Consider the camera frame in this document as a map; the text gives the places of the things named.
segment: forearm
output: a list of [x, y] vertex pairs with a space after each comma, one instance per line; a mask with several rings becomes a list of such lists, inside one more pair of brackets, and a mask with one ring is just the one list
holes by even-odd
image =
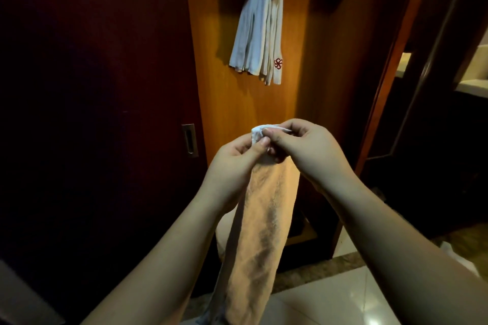
[[328, 199], [402, 323], [486, 323], [488, 285], [358, 179], [338, 182]]
[[83, 322], [91, 324], [178, 323], [195, 284], [219, 211], [195, 197], [139, 265]]

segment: towel fold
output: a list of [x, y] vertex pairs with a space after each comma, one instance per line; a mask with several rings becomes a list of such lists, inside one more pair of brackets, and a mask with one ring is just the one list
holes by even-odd
[[[255, 127], [253, 142], [259, 141], [262, 129], [270, 126]], [[199, 324], [259, 323], [290, 230], [299, 177], [290, 157], [277, 165], [265, 154], [254, 166], [245, 195], [217, 226], [224, 261]]]
[[247, 0], [242, 8], [229, 65], [281, 84], [283, 0]]

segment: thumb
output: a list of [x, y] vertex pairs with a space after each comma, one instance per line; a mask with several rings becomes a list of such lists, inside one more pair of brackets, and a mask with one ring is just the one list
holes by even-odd
[[246, 164], [249, 166], [249, 169], [253, 168], [256, 162], [258, 162], [260, 156], [266, 153], [270, 143], [271, 140], [269, 137], [265, 136], [259, 140], [259, 142], [253, 144], [253, 146], [242, 155], [246, 161]]
[[283, 149], [287, 154], [290, 154], [291, 147], [296, 138], [277, 128], [264, 128], [263, 135], [269, 136], [271, 141]]

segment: door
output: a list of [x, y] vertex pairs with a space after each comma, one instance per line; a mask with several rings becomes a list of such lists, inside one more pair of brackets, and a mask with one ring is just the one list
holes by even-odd
[[0, 254], [77, 322], [160, 239], [206, 171], [187, 0], [0, 6]]

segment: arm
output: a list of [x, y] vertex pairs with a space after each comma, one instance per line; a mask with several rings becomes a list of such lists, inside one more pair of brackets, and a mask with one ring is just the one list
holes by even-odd
[[356, 177], [331, 133], [304, 120], [280, 126], [296, 136], [272, 129], [263, 133], [327, 197], [400, 322], [488, 322], [488, 285], [376, 197]]
[[83, 325], [178, 324], [218, 221], [232, 210], [269, 138], [251, 147], [247, 134], [224, 145], [195, 198]]

